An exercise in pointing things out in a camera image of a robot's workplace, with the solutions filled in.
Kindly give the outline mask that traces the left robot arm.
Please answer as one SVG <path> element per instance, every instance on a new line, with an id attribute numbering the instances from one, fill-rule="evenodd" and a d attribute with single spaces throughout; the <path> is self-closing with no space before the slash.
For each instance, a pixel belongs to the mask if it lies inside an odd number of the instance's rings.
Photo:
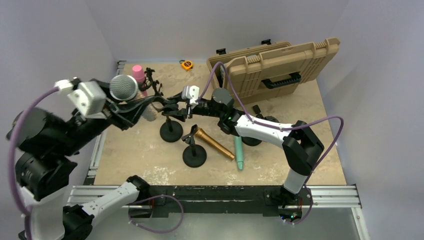
<path id="1" fill-rule="evenodd" d="M 73 94 L 76 109 L 70 120 L 38 108 L 33 103 L 15 119 L 7 134 L 12 160 L 12 189 L 25 218 L 21 240 L 84 240 L 104 217 L 125 205 L 159 205 L 160 197 L 139 176 L 129 177 L 121 186 L 96 200 L 64 206 L 62 203 L 69 176 L 77 164 L 70 160 L 87 143 L 109 126 L 122 130 L 134 126 L 142 112 L 154 102 L 167 100 L 150 96 L 122 105 L 106 97 L 88 98 Z"/>

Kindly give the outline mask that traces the black stand for glitter mic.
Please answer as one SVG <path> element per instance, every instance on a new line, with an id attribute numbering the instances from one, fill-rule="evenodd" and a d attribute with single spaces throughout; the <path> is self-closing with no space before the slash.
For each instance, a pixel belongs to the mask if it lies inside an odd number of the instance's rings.
<path id="1" fill-rule="evenodd" d="M 173 112 L 178 110 L 179 106 L 177 103 L 167 104 L 162 108 L 161 114 L 165 116 L 166 119 L 160 127 L 159 134 L 165 142 L 177 142 L 183 135 L 182 125 L 175 120 L 171 120 L 170 118 L 170 116 L 173 115 Z"/>

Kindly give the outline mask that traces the pink microphone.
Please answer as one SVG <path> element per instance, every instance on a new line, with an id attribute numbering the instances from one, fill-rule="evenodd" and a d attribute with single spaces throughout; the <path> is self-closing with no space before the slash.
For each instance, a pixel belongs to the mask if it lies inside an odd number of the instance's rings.
<path id="1" fill-rule="evenodd" d="M 147 91 L 146 90 L 142 91 L 142 89 L 146 86 L 145 84 L 146 76 L 144 73 L 144 69 L 141 65 L 134 65 L 132 67 L 132 77 L 136 80 L 138 88 L 141 91 L 142 95 L 144 97 L 147 97 L 148 96 Z"/>

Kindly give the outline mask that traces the teal microphone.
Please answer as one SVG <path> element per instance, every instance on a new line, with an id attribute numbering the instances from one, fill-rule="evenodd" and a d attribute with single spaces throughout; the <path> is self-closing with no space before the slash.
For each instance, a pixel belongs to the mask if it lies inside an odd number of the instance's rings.
<path id="1" fill-rule="evenodd" d="M 238 170 L 244 169 L 243 142 L 240 136 L 234 136 L 235 160 Z"/>

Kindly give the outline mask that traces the gold microphone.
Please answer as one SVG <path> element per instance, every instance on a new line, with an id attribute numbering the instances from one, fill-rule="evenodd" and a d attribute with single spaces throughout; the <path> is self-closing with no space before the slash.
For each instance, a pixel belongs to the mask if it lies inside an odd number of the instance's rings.
<path id="1" fill-rule="evenodd" d="M 235 159 L 235 154 L 232 153 L 229 149 L 227 149 L 225 146 L 223 146 L 221 143 L 219 143 L 217 140 L 215 140 L 213 137 L 208 135 L 202 128 L 198 127 L 196 132 L 194 133 L 194 136 L 200 139 L 201 141 L 205 142 L 207 145 L 209 145 L 211 148 L 216 150 L 218 153 L 220 153 L 225 158 L 233 161 Z"/>

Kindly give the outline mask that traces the glitter silver microphone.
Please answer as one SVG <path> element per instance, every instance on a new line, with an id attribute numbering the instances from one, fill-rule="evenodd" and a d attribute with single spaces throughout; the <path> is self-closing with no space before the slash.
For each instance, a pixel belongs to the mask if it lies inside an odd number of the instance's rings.
<path id="1" fill-rule="evenodd" d="M 148 97 L 143 96 L 139 90 L 138 83 L 132 76 L 123 74 L 112 78 L 109 83 L 109 92 L 119 104 Z M 152 103 L 143 111 L 141 118 L 148 122 L 153 122 L 157 119 L 157 111 Z"/>

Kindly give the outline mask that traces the black tripod shock mount stand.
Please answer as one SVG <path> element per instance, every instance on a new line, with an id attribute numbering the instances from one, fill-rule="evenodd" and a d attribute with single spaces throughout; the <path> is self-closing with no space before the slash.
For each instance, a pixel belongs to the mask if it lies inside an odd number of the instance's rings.
<path id="1" fill-rule="evenodd" d="M 154 69 L 151 69 L 149 67 L 146 68 L 146 70 L 144 71 L 145 81 L 144 83 L 138 84 L 138 89 L 141 92 L 145 92 L 148 89 L 152 88 L 155 96 L 163 96 L 164 95 L 162 92 L 163 84 L 160 83 L 158 80 L 153 79 L 154 72 L 155 72 Z"/>

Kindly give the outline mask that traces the black stand for gold mic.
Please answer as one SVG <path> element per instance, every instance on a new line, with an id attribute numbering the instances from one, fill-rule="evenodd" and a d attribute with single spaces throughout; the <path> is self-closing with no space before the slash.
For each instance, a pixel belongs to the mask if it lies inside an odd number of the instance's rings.
<path id="1" fill-rule="evenodd" d="M 183 162 L 190 168 L 198 168 L 202 166 L 207 159 L 207 152 L 201 146 L 195 143 L 195 133 L 198 130 L 198 125 L 191 127 L 189 134 L 181 137 L 181 140 L 188 144 L 182 153 Z"/>

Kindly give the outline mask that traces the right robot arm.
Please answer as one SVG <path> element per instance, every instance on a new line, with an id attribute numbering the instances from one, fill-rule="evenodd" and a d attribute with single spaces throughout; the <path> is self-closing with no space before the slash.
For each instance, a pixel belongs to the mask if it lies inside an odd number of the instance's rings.
<path id="1" fill-rule="evenodd" d="M 283 124 L 252 117 L 234 107 L 235 100 L 226 88 L 216 88 L 211 99 L 196 100 L 198 93 L 197 86 L 185 86 L 180 94 L 162 102 L 162 114 L 182 122 L 193 115 L 216 117 L 219 119 L 217 125 L 227 135 L 255 139 L 281 148 L 290 169 L 280 190 L 270 193 L 269 199 L 280 206 L 297 201 L 325 149 L 312 129 L 300 120 L 296 124 Z"/>

